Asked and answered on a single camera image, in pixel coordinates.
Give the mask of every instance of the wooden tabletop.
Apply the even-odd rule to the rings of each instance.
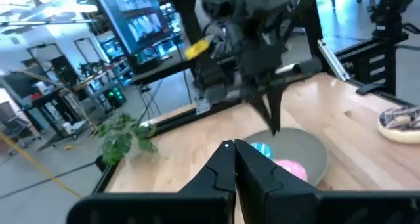
[[[328,149],[329,168],[318,188],[419,189],[420,146],[388,141],[376,129],[379,114],[397,106],[375,95],[357,95],[355,90],[349,83],[318,74],[293,84],[283,96],[282,127],[310,132]],[[159,154],[122,160],[105,192],[177,192],[223,140],[242,139],[265,129],[261,117],[247,104],[176,128],[153,138]]]

